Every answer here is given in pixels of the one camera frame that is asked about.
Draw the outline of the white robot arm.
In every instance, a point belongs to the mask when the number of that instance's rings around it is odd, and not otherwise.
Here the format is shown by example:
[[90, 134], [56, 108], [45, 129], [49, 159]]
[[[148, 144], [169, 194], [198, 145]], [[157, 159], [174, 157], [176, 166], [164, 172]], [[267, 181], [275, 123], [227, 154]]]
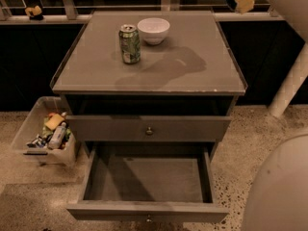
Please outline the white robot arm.
[[[308, 41], [308, 0], [268, 0]], [[308, 231], [308, 128], [280, 143], [251, 186], [242, 231]]]

